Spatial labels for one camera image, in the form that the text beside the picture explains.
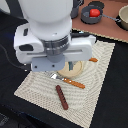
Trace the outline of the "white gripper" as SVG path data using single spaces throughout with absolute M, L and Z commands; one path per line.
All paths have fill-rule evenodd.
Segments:
M 16 57 L 33 72 L 58 71 L 66 62 L 85 61 L 92 57 L 96 37 L 86 33 L 70 33 L 55 41 L 35 37 L 28 23 L 17 27 L 14 36 Z

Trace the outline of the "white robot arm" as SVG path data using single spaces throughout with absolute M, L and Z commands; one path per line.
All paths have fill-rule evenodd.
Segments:
M 96 38 L 71 32 L 73 0 L 0 0 L 0 9 L 27 21 L 17 27 L 14 49 L 33 72 L 57 71 L 92 57 Z

